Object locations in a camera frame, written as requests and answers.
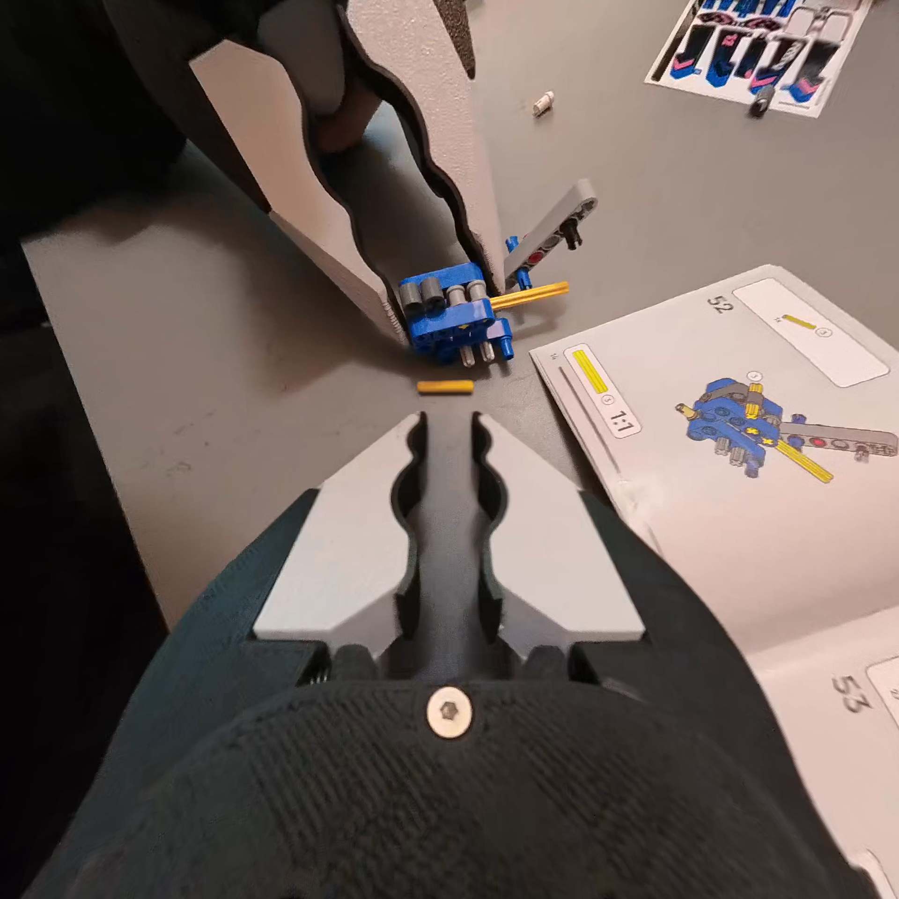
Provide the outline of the blue grey lego sub-assembly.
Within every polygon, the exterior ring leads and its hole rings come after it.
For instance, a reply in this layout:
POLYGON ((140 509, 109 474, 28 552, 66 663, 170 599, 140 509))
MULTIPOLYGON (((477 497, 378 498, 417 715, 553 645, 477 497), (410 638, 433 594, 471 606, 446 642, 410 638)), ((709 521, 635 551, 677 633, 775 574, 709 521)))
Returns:
POLYGON ((531 231, 508 236, 501 291, 487 286, 473 262, 401 281, 398 299, 412 350, 439 364, 460 362, 466 368, 478 359, 486 365, 512 361, 513 331, 505 313, 568 295, 568 282, 538 287, 531 276, 556 247, 574 252, 582 246, 582 223, 597 204, 592 182, 581 178, 531 231))

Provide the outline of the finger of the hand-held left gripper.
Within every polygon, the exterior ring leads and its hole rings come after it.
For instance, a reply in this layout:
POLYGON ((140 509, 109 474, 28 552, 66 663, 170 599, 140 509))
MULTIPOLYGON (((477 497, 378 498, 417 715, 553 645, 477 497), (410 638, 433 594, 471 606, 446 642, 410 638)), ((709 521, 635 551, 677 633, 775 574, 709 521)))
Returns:
POLYGON ((189 67, 269 204, 269 218, 377 331, 408 344, 391 287, 363 259, 349 211, 313 164, 309 117, 286 68, 229 39, 189 67))
POLYGON ((351 1, 339 15, 363 78, 407 122, 422 176, 447 203, 467 258, 500 289, 504 250, 474 84, 438 7, 351 1))

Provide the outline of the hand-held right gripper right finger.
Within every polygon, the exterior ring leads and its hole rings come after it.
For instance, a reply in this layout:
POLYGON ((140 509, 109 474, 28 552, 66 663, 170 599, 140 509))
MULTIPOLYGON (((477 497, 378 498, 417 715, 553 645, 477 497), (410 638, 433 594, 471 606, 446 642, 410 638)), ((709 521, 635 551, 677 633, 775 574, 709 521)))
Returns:
POLYGON ((645 624, 583 491, 486 413, 472 416, 471 451, 488 518, 478 572, 487 640, 519 659, 640 640, 645 624))

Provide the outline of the lego instruction booklet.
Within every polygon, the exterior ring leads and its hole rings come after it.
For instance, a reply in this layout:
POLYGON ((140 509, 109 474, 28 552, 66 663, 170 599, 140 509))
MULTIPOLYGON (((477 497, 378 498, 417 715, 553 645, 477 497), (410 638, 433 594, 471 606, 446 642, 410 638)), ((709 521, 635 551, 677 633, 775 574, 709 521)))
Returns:
POLYGON ((763 265, 531 358, 621 518, 746 657, 848 861, 897 897, 897 351, 763 265))

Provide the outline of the lego sticker sheet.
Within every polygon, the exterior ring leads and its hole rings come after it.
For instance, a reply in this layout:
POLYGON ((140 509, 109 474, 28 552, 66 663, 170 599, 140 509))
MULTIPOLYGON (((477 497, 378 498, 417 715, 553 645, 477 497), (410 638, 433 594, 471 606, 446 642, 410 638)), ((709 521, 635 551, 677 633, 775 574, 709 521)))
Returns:
POLYGON ((872 1, 692 1, 645 82, 748 108, 819 118, 872 1))

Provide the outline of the person's left hand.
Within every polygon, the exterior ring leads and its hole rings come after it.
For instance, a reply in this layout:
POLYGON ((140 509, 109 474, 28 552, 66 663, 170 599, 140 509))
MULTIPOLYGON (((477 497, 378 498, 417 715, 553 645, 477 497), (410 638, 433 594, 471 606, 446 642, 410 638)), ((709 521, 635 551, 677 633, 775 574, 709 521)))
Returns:
POLYGON ((343 98, 336 111, 309 112, 315 150, 321 155, 337 155, 358 146, 383 103, 355 69, 345 69, 343 98))

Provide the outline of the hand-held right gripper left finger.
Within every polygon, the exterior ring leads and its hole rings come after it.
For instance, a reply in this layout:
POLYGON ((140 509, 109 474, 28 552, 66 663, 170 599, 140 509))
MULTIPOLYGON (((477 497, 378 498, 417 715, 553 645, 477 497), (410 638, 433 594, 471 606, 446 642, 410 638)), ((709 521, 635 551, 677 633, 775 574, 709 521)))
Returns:
POLYGON ((416 630, 425 413, 410 414, 314 490, 309 512, 253 623, 260 641, 363 647, 380 659, 416 630))

